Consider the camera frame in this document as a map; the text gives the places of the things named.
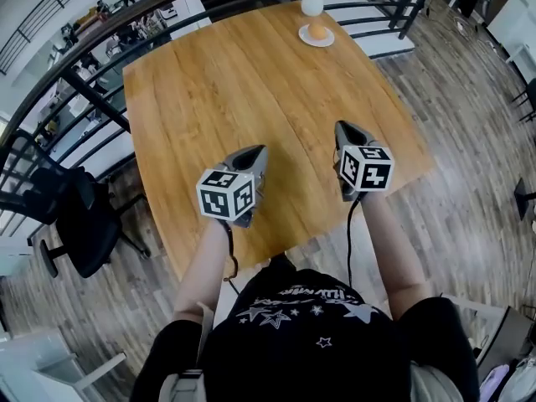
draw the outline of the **black cable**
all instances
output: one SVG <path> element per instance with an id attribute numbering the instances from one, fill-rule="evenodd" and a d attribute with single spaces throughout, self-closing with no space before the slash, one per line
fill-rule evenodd
<path id="1" fill-rule="evenodd" d="M 231 257 L 231 260 L 233 261 L 234 270 L 233 274 L 231 274 L 229 277 L 225 277 L 224 281 L 228 281 L 230 285 L 233 287 L 234 291 L 238 294 L 235 285 L 231 282 L 231 279 L 235 278 L 238 275 L 238 261 L 235 258 L 235 243 L 233 242 L 233 231 L 231 230 L 231 227 L 225 220 L 217 219 L 218 222 L 224 227 L 225 233 L 227 234 L 227 239 L 229 240 L 229 256 Z"/>
<path id="2" fill-rule="evenodd" d="M 361 202 L 365 194 L 366 192 L 359 193 L 358 197 L 355 199 L 355 201 L 353 201 L 352 207 L 350 207 L 350 211 L 348 212 L 348 222 L 346 226 L 346 236 L 348 239 L 348 257 L 346 259 L 346 267 L 348 268 L 348 285 L 351 288 L 353 288 L 353 286 L 352 286 L 352 266 L 350 264 L 350 259 L 352 258 L 352 236 L 350 235 L 350 224 L 352 223 L 353 211 Z"/>

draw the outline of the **black sleeve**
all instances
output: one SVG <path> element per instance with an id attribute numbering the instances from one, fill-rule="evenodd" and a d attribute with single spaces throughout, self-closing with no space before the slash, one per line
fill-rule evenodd
<path id="1" fill-rule="evenodd" d="M 200 338 L 199 323 L 187 320 L 169 323 L 154 340 L 134 383 L 130 401 L 157 402 L 168 375 L 195 368 Z"/>
<path id="2" fill-rule="evenodd" d="M 466 402 L 478 401 L 477 362 L 454 304 L 433 297 L 413 305 L 398 326 L 409 344 L 411 359 L 439 369 Z"/>

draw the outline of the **forearm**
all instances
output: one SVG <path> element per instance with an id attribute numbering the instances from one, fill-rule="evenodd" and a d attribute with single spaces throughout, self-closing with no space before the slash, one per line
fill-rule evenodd
<path id="1" fill-rule="evenodd" d="M 398 318 L 414 303 L 430 296 L 425 273 L 383 194 L 368 193 L 362 207 L 391 312 Z"/>
<path id="2" fill-rule="evenodd" d="M 178 288 L 174 316 L 200 322 L 203 311 L 198 302 L 212 311 L 218 305 L 229 240 L 224 227 L 211 219 L 201 235 L 195 256 Z"/>

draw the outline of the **black table base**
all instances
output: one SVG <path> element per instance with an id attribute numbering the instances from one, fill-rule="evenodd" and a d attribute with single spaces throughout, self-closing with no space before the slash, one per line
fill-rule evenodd
<path id="1" fill-rule="evenodd" d="M 520 178 L 515 190 L 513 191 L 513 196 L 515 197 L 516 204 L 518 205 L 519 218 L 523 220 L 528 210 L 528 201 L 536 199 L 536 192 L 527 193 L 527 190 L 525 189 L 525 182 L 523 181 L 523 178 Z"/>

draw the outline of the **black t-shirt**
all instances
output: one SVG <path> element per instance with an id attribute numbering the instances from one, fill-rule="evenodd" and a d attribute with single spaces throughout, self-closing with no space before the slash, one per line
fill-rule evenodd
<path id="1" fill-rule="evenodd" d="M 201 368 L 209 402 L 404 401 L 410 400 L 411 361 L 439 369 L 465 401 L 478 400 L 475 359 L 449 300 L 426 299 L 393 322 L 356 291 L 315 271 L 295 272 L 273 286 L 277 291 L 261 287 L 239 296 L 209 334 L 199 364 L 201 326 L 177 321 L 165 327 L 131 400 L 158 400 L 169 374 Z M 252 298 L 255 292 L 260 296 Z"/>

